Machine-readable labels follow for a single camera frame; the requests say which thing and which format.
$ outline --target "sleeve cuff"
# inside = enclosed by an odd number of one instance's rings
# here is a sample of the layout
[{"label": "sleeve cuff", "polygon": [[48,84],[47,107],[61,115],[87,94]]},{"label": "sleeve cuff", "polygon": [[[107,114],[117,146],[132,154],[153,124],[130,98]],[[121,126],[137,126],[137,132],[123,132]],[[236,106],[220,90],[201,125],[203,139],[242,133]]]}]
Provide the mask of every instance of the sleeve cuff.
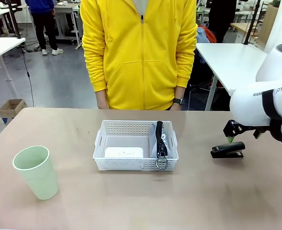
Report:
[{"label": "sleeve cuff", "polygon": [[105,90],[107,88],[106,81],[104,79],[93,81],[92,85],[95,92]]},{"label": "sleeve cuff", "polygon": [[183,76],[177,76],[177,86],[186,88],[188,85],[188,81],[190,78],[183,77]]}]

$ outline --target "key ring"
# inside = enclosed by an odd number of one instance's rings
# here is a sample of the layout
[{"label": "key ring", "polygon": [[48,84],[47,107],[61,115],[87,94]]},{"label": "key ring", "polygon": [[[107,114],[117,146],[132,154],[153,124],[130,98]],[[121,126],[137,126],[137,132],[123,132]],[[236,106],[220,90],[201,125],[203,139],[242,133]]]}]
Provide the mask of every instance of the key ring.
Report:
[{"label": "key ring", "polygon": [[[160,168],[160,166],[158,166],[158,163],[164,163],[165,164],[165,167],[163,167],[163,168]],[[166,157],[159,157],[159,158],[157,158],[157,160],[156,160],[156,167],[159,169],[159,170],[165,170],[165,169],[167,169],[167,167],[169,166],[169,161],[168,161],[168,159],[166,159]]]}]

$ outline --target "metal ring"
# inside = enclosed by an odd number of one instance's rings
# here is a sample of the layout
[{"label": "metal ring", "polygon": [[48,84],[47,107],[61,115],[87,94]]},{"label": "metal ring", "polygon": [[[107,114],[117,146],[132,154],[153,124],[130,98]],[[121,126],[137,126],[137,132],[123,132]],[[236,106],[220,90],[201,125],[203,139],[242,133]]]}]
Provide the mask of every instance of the metal ring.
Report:
[{"label": "metal ring", "polygon": [[[164,168],[160,168],[160,167],[158,166],[158,162],[160,161],[160,159],[165,160],[165,161],[164,161],[164,163],[165,163],[165,167],[164,167]],[[159,158],[156,160],[156,167],[157,167],[159,170],[165,170],[165,169],[167,169],[168,166],[169,166],[169,161],[168,161],[168,159],[166,159],[165,157],[159,157]]]}]

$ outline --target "blue jacket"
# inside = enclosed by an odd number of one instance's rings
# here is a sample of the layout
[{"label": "blue jacket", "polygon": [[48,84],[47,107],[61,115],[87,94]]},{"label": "blue jacket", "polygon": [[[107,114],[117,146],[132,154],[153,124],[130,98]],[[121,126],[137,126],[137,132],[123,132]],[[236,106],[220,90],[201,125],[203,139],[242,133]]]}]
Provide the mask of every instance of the blue jacket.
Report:
[{"label": "blue jacket", "polygon": [[31,13],[51,12],[54,8],[53,0],[25,0],[29,6]]}]

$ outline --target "shoe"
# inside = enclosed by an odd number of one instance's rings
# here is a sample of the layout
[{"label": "shoe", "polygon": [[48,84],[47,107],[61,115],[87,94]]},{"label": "shoe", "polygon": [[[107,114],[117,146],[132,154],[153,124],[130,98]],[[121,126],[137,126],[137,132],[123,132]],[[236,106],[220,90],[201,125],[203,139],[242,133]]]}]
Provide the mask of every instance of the shoe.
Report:
[{"label": "shoe", "polygon": [[42,54],[45,56],[49,53],[49,51],[47,49],[42,49]]},{"label": "shoe", "polygon": [[57,50],[54,50],[51,52],[52,55],[58,55],[58,54],[63,54],[63,49],[57,49]]}]

